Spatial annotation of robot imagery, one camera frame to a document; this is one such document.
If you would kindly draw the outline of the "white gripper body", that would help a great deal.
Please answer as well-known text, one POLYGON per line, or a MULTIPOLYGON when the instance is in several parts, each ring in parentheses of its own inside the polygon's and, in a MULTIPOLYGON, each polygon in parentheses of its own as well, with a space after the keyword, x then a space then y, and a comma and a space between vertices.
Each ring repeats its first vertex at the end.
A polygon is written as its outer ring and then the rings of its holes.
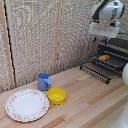
POLYGON ((99 23, 92 22, 89 27, 89 32, 94 35, 105 36, 108 38, 116 38, 119 33, 118 21, 107 22, 104 27, 101 27, 99 23))

